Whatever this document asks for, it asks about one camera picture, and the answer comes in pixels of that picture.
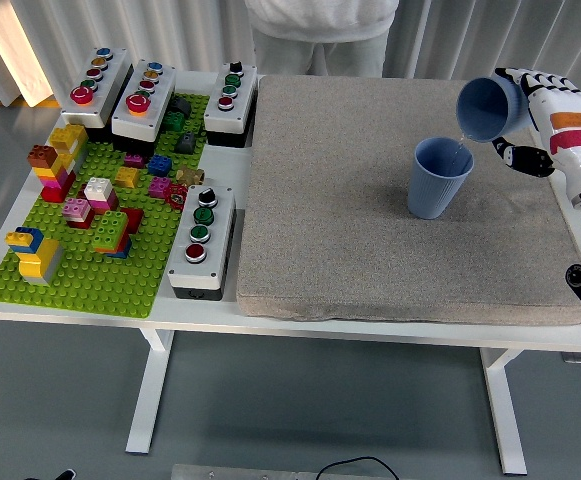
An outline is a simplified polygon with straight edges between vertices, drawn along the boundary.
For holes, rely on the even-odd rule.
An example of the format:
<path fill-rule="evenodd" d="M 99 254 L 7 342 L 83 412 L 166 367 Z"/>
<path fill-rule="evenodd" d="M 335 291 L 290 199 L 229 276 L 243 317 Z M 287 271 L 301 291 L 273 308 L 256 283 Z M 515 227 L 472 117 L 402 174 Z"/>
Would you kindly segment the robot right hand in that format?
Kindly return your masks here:
<path fill-rule="evenodd" d="M 566 177 L 566 192 L 581 204 L 581 90 L 568 78 L 520 68 L 497 68 L 495 74 L 516 84 L 553 166 Z"/>

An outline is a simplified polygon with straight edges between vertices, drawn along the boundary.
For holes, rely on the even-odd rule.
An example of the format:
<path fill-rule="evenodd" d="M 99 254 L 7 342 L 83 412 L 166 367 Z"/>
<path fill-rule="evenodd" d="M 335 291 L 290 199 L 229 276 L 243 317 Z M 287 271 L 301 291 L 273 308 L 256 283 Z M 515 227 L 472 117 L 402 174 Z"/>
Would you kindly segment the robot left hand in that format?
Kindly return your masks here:
<path fill-rule="evenodd" d="M 77 473 L 74 469 L 66 469 L 63 472 L 61 472 L 56 478 L 55 480 L 75 480 L 77 477 Z M 33 478 L 33 477 L 29 477 L 26 478 L 25 480 L 39 480 L 38 478 Z"/>

